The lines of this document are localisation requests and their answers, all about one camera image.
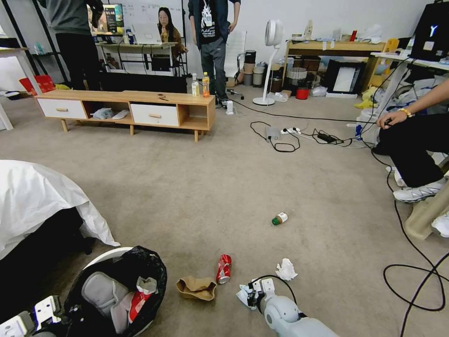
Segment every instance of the crushed soda can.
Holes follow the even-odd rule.
[[[218,260],[217,283],[224,284],[231,278],[232,259],[229,255],[223,254]]]

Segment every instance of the white drawer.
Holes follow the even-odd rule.
[[[46,117],[86,119],[80,101],[37,99]]]
[[[136,124],[179,126],[176,106],[131,104]]]

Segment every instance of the man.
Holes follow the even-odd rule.
[[[210,76],[210,93],[215,103],[225,104],[226,40],[237,25],[240,0],[229,0],[234,4],[234,22],[229,23],[228,0],[189,0],[188,16],[192,26],[193,42],[200,50],[203,71]]]
[[[394,192],[399,201],[417,202],[434,196],[446,184],[446,178],[427,151],[449,152],[449,113],[415,116],[449,99],[449,80],[432,89],[406,109],[389,112],[378,119],[383,147],[407,184]],[[437,218],[432,226],[449,237],[449,212]]]
[[[50,27],[55,31],[56,41],[69,70],[73,89],[86,89],[85,75],[89,90],[100,90],[100,63],[97,48],[90,34],[87,4],[95,13],[93,18],[98,19],[98,14],[103,11],[101,0],[38,1],[47,9]]]

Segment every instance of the orange juice bottle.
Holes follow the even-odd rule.
[[[207,72],[204,72],[204,76],[203,76],[203,97],[209,97],[210,96],[209,84],[210,84],[210,78],[207,75]]]

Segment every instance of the gray sweater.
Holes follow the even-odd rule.
[[[55,33],[90,35],[87,4],[100,0],[38,0],[47,9],[50,27]]]

